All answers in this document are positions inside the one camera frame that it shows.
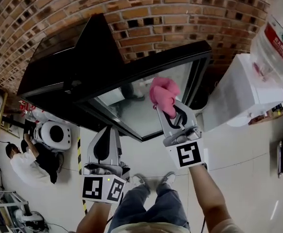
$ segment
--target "human hand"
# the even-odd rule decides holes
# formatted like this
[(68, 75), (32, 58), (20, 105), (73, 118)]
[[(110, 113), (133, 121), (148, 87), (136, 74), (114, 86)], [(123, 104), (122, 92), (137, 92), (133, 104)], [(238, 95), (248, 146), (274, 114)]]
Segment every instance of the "human hand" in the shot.
[(28, 134), (24, 134), (24, 140), (25, 140), (26, 142), (31, 142), (30, 136), (29, 136)]

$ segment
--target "pink cloth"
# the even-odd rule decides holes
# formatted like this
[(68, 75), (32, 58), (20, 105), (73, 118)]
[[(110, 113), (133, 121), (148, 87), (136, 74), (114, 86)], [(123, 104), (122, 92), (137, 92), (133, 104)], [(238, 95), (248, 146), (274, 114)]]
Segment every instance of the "pink cloth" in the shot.
[(175, 98), (180, 93), (177, 84), (168, 78), (156, 77), (153, 79), (149, 95), (154, 105), (170, 116), (170, 119), (176, 117), (176, 110), (173, 107)]

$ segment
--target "tiled floor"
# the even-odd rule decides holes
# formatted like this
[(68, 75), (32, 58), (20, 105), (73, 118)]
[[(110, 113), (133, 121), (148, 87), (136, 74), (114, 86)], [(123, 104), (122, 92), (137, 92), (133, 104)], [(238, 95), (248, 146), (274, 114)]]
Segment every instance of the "tiled floor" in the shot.
[[(31, 210), (39, 211), (49, 223), (74, 231), (84, 212), (80, 199), (81, 179), (78, 175), (76, 137), (80, 132), (82, 161), (86, 161), (89, 142), (95, 133), (73, 129), (73, 148), (65, 154), (65, 163), (53, 188), (33, 189), (25, 185), (13, 172), (0, 143), (0, 164), (6, 189), (16, 190), (29, 201)], [(222, 190), (230, 215), (247, 233), (283, 233), (283, 176), (277, 178), (270, 143), (283, 138), (283, 117), (254, 126), (231, 128), (222, 126), (203, 135), (209, 149), (209, 170)], [(20, 140), (2, 134), (1, 140), (18, 144)], [(203, 222), (188, 170), (176, 170), (162, 144), (163, 137), (139, 143), (121, 137), (122, 160), (131, 167), (131, 174), (142, 173), (160, 179), (168, 171), (176, 171), (173, 188), (179, 193), (193, 233), (199, 233)], [(133, 187), (128, 184), (125, 189)], [(154, 193), (146, 201), (146, 209), (155, 201)], [(113, 206), (110, 216), (116, 207)], [(63, 233), (53, 226), (52, 232)]]

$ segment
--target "person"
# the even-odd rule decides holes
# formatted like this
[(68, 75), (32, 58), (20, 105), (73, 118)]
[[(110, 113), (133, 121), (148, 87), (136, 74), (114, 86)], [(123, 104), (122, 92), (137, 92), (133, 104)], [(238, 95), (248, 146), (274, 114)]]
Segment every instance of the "person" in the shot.
[(24, 140), (29, 147), (24, 153), (13, 143), (9, 143), (5, 148), (14, 172), (30, 186), (54, 184), (59, 168), (58, 159), (43, 146), (34, 145), (28, 134), (24, 135)]
[[(189, 170), (209, 232), (242, 233), (233, 223), (223, 194), (204, 166), (193, 166)], [(189, 223), (178, 193), (171, 188), (175, 178), (175, 173), (170, 172), (161, 180), (155, 205), (146, 211), (143, 205), (150, 188), (143, 176), (135, 175), (133, 183), (137, 187), (128, 191), (118, 206), (108, 233), (189, 233)], [(76, 233), (103, 233), (110, 207), (110, 204), (94, 203)]]

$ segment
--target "red label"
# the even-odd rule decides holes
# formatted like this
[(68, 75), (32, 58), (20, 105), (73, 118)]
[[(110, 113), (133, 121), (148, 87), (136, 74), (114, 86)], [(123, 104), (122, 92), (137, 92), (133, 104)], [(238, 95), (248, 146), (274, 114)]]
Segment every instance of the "red label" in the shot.
[(279, 55), (283, 58), (283, 42), (277, 36), (277, 33), (268, 23), (265, 29), (265, 35), (274, 49), (279, 53)]

